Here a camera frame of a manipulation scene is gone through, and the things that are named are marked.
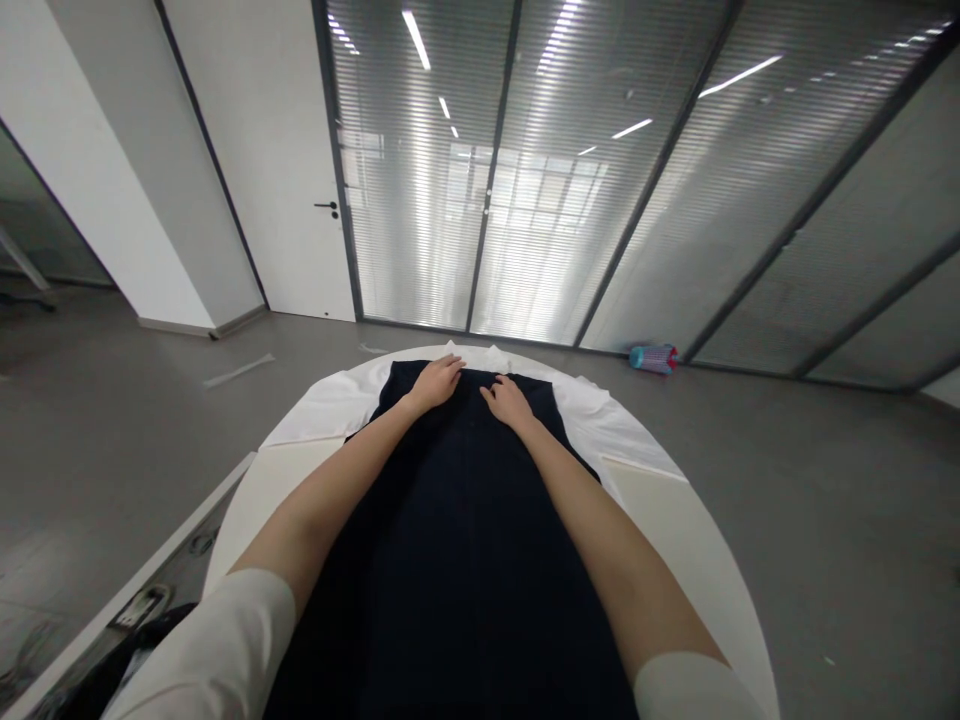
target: metal frame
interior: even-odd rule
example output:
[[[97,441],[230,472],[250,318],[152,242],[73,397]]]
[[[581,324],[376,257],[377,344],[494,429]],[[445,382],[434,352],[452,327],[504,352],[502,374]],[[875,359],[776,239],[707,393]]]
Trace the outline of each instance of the metal frame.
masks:
[[[487,220],[490,217],[490,201],[493,199],[493,177],[497,172],[497,159],[500,157],[500,143],[503,140],[503,123],[507,116],[507,96],[510,93],[510,78],[513,75],[513,61],[517,54],[517,37],[520,35],[520,14],[522,0],[514,0],[513,17],[510,20],[510,37],[507,39],[507,58],[503,64],[503,86],[500,90],[500,107],[497,109],[497,124],[493,131],[493,155],[490,158],[490,172],[487,175],[487,192],[483,198],[483,217],[480,219],[480,237],[477,240],[477,257],[473,262],[473,281],[470,283],[470,304],[467,306],[466,332],[473,324],[473,307],[477,301],[477,285],[480,282],[480,263],[483,261],[483,245],[487,237]]]
[[[810,357],[800,363],[791,377],[802,378],[809,374],[820,363],[830,357],[854,335],[863,330],[867,325],[876,320],[888,308],[896,303],[900,298],[906,295],[926,279],[934,270],[940,267],[947,260],[952,258],[960,251],[960,232],[954,235],[950,240],[934,252],[930,257],[921,262],[903,278],[900,279],[892,288],[887,290],[880,298],[874,302],[866,311],[854,318],[819,350],[815,351]]]
[[[636,231],[637,225],[640,224],[640,218],[647,209],[647,205],[650,203],[650,198],[653,197],[653,192],[656,190],[657,185],[660,182],[660,177],[663,175],[663,171],[666,170],[667,163],[670,161],[670,156],[673,155],[673,150],[677,146],[680,136],[683,134],[683,129],[686,127],[687,121],[693,114],[693,109],[696,107],[697,100],[700,97],[700,92],[703,90],[703,86],[707,84],[707,80],[710,79],[710,73],[713,71],[713,66],[716,64],[717,58],[720,57],[723,46],[726,44],[727,38],[730,36],[730,32],[733,30],[733,26],[737,22],[737,18],[740,15],[740,10],[743,8],[743,5],[744,0],[729,0],[729,2],[727,2],[726,14],[724,15],[723,22],[720,25],[720,31],[713,39],[713,45],[710,48],[710,53],[704,60],[703,67],[700,68],[700,74],[697,76],[696,81],[690,88],[687,98],[683,103],[683,107],[680,110],[680,114],[674,121],[673,127],[670,129],[670,134],[667,136],[666,142],[660,149],[660,155],[657,156],[657,162],[653,166],[653,171],[650,173],[650,177],[647,179],[647,183],[643,188],[643,192],[640,194],[640,198],[637,200],[637,205],[633,210],[633,214],[630,215],[630,219],[627,220],[627,225],[623,229],[623,234],[620,236],[620,241],[617,243],[617,247],[613,251],[613,255],[610,257],[610,262],[607,263],[607,269],[603,273],[603,278],[600,280],[600,285],[597,287],[597,292],[593,296],[593,300],[590,303],[587,314],[583,319],[583,324],[580,326],[580,330],[577,332],[577,337],[573,341],[574,347],[580,347],[580,343],[583,342],[583,338],[586,336],[587,330],[590,328],[590,323],[593,322],[593,317],[596,315],[597,310],[600,307],[600,303],[603,302],[603,296],[607,294],[607,288],[610,286],[613,276],[617,272],[617,268],[620,266],[620,261],[623,259],[623,255],[627,251],[627,246],[630,244],[631,238],[633,238],[633,233]]]
[[[904,78],[894,93],[887,99],[880,111],[874,116],[870,124],[860,134],[860,137],[847,149],[840,161],[834,165],[833,169],[814,190],[810,199],[804,203],[803,207],[794,215],[793,219],[787,224],[784,231],[767,249],[760,260],[753,266],[749,273],[740,281],[733,294],[720,307],[707,326],[700,332],[693,345],[684,354],[683,359],[686,362],[692,361],[703,346],[709,342],[710,338],[720,329],[720,326],[726,322],[726,319],[740,305],[747,294],[753,289],[764,273],[770,269],[770,266],[776,262],[780,253],[793,242],[797,233],[806,225],[813,214],[820,209],[820,206],[830,196],[830,193],[836,189],[837,185],[847,176],[847,173],[863,157],[863,154],[876,141],[880,134],[887,129],[887,126],[893,121],[897,114],[913,98],[914,94],[934,73],[946,57],[956,48],[960,41],[960,22],[953,23],[943,32],[933,43],[927,54],[924,55],[916,67]]]
[[[153,0],[153,5],[160,16],[160,24],[163,25],[163,34],[167,36],[167,44],[173,52],[173,59],[177,62],[177,69],[180,71],[180,78],[187,90],[187,96],[190,98],[190,105],[193,107],[193,114],[200,125],[200,134],[203,135],[203,142],[207,146],[207,152],[210,154],[210,160],[213,161],[213,168],[217,171],[217,179],[220,181],[220,188],[223,190],[223,196],[227,199],[227,206],[230,208],[230,216],[233,218],[233,224],[237,228],[237,234],[240,236],[240,243],[243,245],[243,251],[247,255],[247,261],[250,263],[250,269],[253,271],[253,278],[257,281],[257,288],[260,290],[260,297],[263,298],[263,304],[270,309],[270,301],[267,299],[267,293],[263,289],[263,282],[260,280],[260,273],[257,272],[257,264],[253,261],[253,254],[250,252],[250,246],[247,244],[247,236],[243,232],[243,226],[240,224],[240,216],[237,215],[237,208],[233,204],[233,197],[230,195],[230,188],[227,186],[227,179],[223,175],[223,169],[220,167],[220,160],[217,158],[217,151],[213,149],[213,141],[210,139],[210,133],[207,130],[207,123],[204,122],[203,113],[200,111],[200,101],[193,90],[193,83],[190,82],[190,75],[187,73],[187,66],[183,63],[183,56],[180,54],[180,46],[177,44],[177,38],[173,34],[173,28],[170,26],[170,18],[167,16],[167,8],[163,0]]]
[[[161,3],[162,0],[155,0],[157,3]],[[339,130],[338,124],[339,120],[339,100],[337,98],[336,90],[336,72],[335,64],[333,58],[333,46],[330,41],[329,28],[327,26],[327,3],[326,0],[312,0],[312,7],[314,13],[314,24],[317,35],[317,45],[320,51],[320,70],[323,78],[323,88],[324,88],[324,97],[327,104],[327,117],[330,131],[330,140],[333,148],[333,159],[334,159],[334,168],[337,176],[337,187],[338,194],[340,198],[340,204],[342,207],[342,218],[343,218],[343,233],[344,233],[344,242],[347,248],[347,264],[350,271],[350,285],[353,293],[354,299],[354,308],[356,311],[356,319],[358,322],[365,322],[371,325],[379,325],[383,327],[396,327],[406,330],[421,330],[423,332],[437,333],[445,337],[453,335],[454,337],[461,338],[470,338],[470,339],[480,339],[488,341],[498,341],[498,342],[509,342],[516,343],[519,345],[529,345],[531,347],[540,347],[550,350],[566,350],[566,351],[576,351],[579,353],[586,353],[589,355],[599,355],[605,357],[617,357],[625,358],[628,356],[627,353],[621,352],[611,352],[606,350],[594,350],[591,348],[582,347],[581,343],[583,338],[586,335],[586,332],[592,322],[594,316],[596,315],[597,309],[600,307],[600,303],[603,300],[604,295],[606,294],[607,289],[609,288],[610,282],[613,279],[614,274],[616,273],[617,268],[619,267],[620,261],[623,258],[626,248],[629,245],[629,242],[633,236],[634,231],[636,230],[637,225],[640,222],[643,212],[646,210],[647,205],[650,202],[653,192],[656,189],[657,184],[660,181],[660,178],[663,175],[663,172],[666,169],[667,163],[670,160],[670,157],[677,145],[677,142],[680,139],[681,134],[686,126],[687,121],[693,113],[693,110],[696,106],[697,99],[702,91],[704,85],[706,85],[709,80],[710,73],[715,65],[717,59],[720,56],[720,53],[725,45],[727,38],[730,35],[734,25],[736,24],[737,18],[739,17],[740,11],[743,8],[744,0],[729,0],[727,3],[726,14],[724,16],[721,28],[717,33],[717,36],[714,38],[713,45],[711,46],[710,52],[707,55],[703,67],[700,70],[700,74],[697,77],[696,82],[690,88],[689,94],[684,102],[683,108],[681,109],[680,114],[677,116],[677,119],[674,121],[674,125],[671,128],[670,135],[667,137],[664,146],[661,148],[660,154],[657,158],[657,162],[654,165],[654,168],[650,174],[650,177],[647,180],[646,185],[644,186],[643,192],[640,195],[640,198],[637,201],[637,205],[634,208],[633,213],[630,216],[630,219],[624,228],[624,232],[621,235],[617,247],[611,256],[611,259],[607,265],[607,269],[604,273],[604,276],[601,280],[601,283],[597,289],[597,292],[593,298],[593,301],[590,304],[590,308],[587,312],[584,322],[580,327],[580,330],[577,334],[574,344],[571,345],[561,345],[558,343],[549,343],[542,342],[538,340],[528,340],[523,338],[514,338],[514,337],[505,337],[500,335],[487,335],[482,333],[475,333],[470,331],[470,327],[473,323],[473,314],[476,304],[476,294],[477,286],[480,279],[480,268],[481,262],[483,260],[483,250],[484,250],[484,241],[486,237],[487,229],[487,220],[489,217],[490,203],[493,193],[493,182],[494,176],[496,173],[497,167],[497,158],[500,151],[500,144],[503,135],[503,126],[506,116],[506,107],[507,99],[509,94],[510,79],[513,73],[513,64],[516,55],[516,45],[517,38],[519,35],[520,29],[520,18],[522,11],[522,0],[515,0],[513,8],[513,17],[511,20],[510,26],[510,36],[507,43],[507,57],[504,66],[504,80],[503,88],[500,95],[500,105],[497,113],[497,124],[494,131],[494,144],[493,144],[493,156],[491,158],[490,171],[487,180],[487,189],[486,197],[484,198],[484,212],[483,218],[481,220],[480,226],[480,237],[477,242],[477,254],[476,260],[474,263],[473,269],[473,280],[470,287],[470,303],[467,311],[467,323],[464,330],[459,330],[457,328],[442,328],[442,327],[433,327],[433,326],[421,326],[411,323],[396,322],[392,320],[384,320],[380,318],[371,318],[366,317],[363,312],[363,299],[360,291],[360,280],[359,280],[359,271],[357,266],[357,255],[356,255],[356,245],[353,237],[353,224],[352,217],[350,216],[350,208],[346,202],[346,183],[344,181],[343,174],[343,162],[340,153],[340,143],[339,143]],[[939,67],[940,63],[956,48],[960,40],[960,23],[955,23],[947,31],[945,31],[934,44],[931,46],[927,54],[920,60],[917,66],[911,71],[911,73],[904,79],[900,87],[894,92],[894,94],[887,100],[883,108],[877,113],[877,115],[870,122],[868,127],[864,130],[861,136],[854,142],[854,144],[848,149],[840,161],[834,166],[830,171],[827,177],[823,182],[817,187],[814,191],[811,198],[804,204],[800,211],[794,216],[791,222],[787,226],[781,235],[777,238],[774,244],[767,250],[763,257],[758,261],[750,273],[740,282],[740,284],[735,289],[733,295],[724,303],[721,309],[716,313],[716,315],[708,323],[707,327],[701,331],[700,335],[697,337],[694,344],[687,351],[687,353],[681,359],[683,365],[704,369],[704,370],[714,370],[719,372],[731,372],[741,375],[752,375],[754,377],[766,377],[777,380],[792,380],[800,381],[803,383],[809,383],[813,385],[821,385],[825,387],[835,387],[848,390],[860,390],[860,391],[870,391],[870,392],[880,392],[890,395],[905,395],[916,392],[917,390],[925,387],[926,385],[934,382],[943,375],[951,372],[952,370],[960,367],[960,355],[955,358],[951,358],[949,362],[945,363],[943,366],[938,367],[935,371],[931,372],[925,376],[921,382],[918,382],[907,388],[881,388],[874,387],[870,385],[861,385],[858,383],[852,382],[843,382],[843,381],[832,381],[824,380],[818,378],[811,378],[807,376],[807,373],[812,370],[817,364],[822,362],[827,356],[833,353],[837,348],[842,346],[847,340],[853,337],[857,332],[859,332],[863,327],[868,325],[872,320],[874,320],[878,315],[880,315],[884,310],[886,310],[890,305],[895,303],[900,297],[909,292],[910,289],[915,287],[919,282],[921,282],[925,277],[927,277],[937,266],[951,257],[954,253],[960,250],[960,235],[953,238],[949,243],[947,243],[943,248],[934,253],[930,258],[921,263],[919,266],[914,268],[907,276],[905,276],[900,282],[897,283],[894,288],[891,288],[890,291],[884,294],[876,303],[871,305],[870,309],[860,315],[856,320],[851,322],[846,328],[841,332],[837,333],[834,338],[831,339],[830,343],[824,346],[819,350],[815,355],[811,356],[807,361],[805,361],[801,366],[797,368],[793,373],[790,374],[778,374],[778,373],[769,373],[762,370],[754,370],[749,368],[738,368],[721,364],[714,364],[709,362],[696,362],[695,356],[703,348],[703,346],[709,341],[713,334],[723,325],[726,318],[736,309],[747,293],[753,288],[757,281],[763,276],[763,274],[770,268],[773,262],[776,260],[780,251],[783,250],[790,242],[793,240],[793,237],[796,235],[799,229],[802,229],[809,219],[813,216],[816,210],[823,204],[826,198],[830,193],[836,188],[836,186],[843,180],[847,172],[853,167],[854,164],[862,157],[862,155],[869,149],[873,142],[879,137],[879,135],[886,129],[887,125],[893,120],[893,118],[900,112],[900,110],[909,102],[913,97],[914,93],[923,85],[924,82],[929,78],[931,74]]]
[[[333,43],[330,41],[330,25],[327,23],[326,0],[313,0],[313,28],[317,36],[317,51],[320,56],[320,76],[323,81],[323,98],[327,105],[327,129],[330,132],[330,149],[333,155],[333,174],[337,180],[337,199],[340,202],[340,227],[343,244],[347,250],[347,271],[350,273],[350,293],[353,295],[353,313],[357,321],[363,320],[363,293],[360,291],[360,270],[357,266],[357,245],[353,237],[353,214],[347,202],[347,181],[343,172],[343,156],[340,154],[340,99],[337,96],[337,69],[333,59]]]

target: baseboard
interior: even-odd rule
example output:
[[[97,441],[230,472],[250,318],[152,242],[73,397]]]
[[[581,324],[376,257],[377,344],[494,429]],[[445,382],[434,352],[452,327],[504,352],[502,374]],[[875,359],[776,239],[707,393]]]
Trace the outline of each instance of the baseboard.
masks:
[[[211,337],[215,336],[213,337],[213,339],[219,340],[224,335],[229,335],[232,332],[236,332],[237,330],[244,327],[245,325],[252,323],[261,315],[266,315],[266,313],[267,313],[267,306],[258,305],[253,310],[250,310],[249,312],[245,312],[240,317],[234,318],[230,322],[224,323],[223,325],[220,325],[219,327],[215,328],[213,330],[213,335]]]
[[[260,315],[267,312],[265,305],[258,305],[253,310],[245,312],[240,317],[234,318],[215,328],[204,328],[197,325],[186,325],[184,323],[172,323],[166,320],[151,320],[150,318],[137,318],[140,327],[148,330],[160,330],[161,332],[173,332],[181,335],[194,335],[196,337],[208,337],[211,340],[219,340],[225,335],[236,332],[244,325],[253,322]]]

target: person's right hand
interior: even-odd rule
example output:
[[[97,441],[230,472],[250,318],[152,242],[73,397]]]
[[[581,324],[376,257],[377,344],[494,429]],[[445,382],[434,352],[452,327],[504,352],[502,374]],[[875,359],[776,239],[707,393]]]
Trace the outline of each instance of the person's right hand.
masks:
[[[530,403],[523,396],[523,391],[506,375],[497,375],[497,382],[493,387],[480,388],[480,394],[490,406],[490,412],[504,425],[508,425],[514,432],[518,432],[525,424],[533,422],[533,410]]]

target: floor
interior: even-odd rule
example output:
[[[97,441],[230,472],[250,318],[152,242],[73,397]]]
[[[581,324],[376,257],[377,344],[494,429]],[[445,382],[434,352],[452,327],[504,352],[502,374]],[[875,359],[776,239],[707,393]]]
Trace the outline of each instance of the floor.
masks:
[[[445,341],[271,314],[212,342],[144,330],[109,291],[0,308],[0,673],[38,622],[54,655],[312,382]],[[784,718],[957,717],[960,413],[499,344],[608,388],[684,470],[753,594]]]

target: oval table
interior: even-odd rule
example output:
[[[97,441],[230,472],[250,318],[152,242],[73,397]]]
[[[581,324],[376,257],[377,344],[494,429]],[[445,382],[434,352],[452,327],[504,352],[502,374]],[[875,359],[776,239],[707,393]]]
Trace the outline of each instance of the oval table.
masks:
[[[458,346],[458,351],[486,350]],[[395,360],[433,360],[442,345],[383,355],[356,368]],[[521,355],[504,353],[511,369],[552,370]],[[274,445],[260,450],[234,493],[224,517],[204,585],[207,595],[259,532],[276,507],[343,444],[343,438]],[[688,482],[603,459],[627,513],[673,571],[730,665],[771,720],[780,711],[766,642],[737,562],[713,518]]]

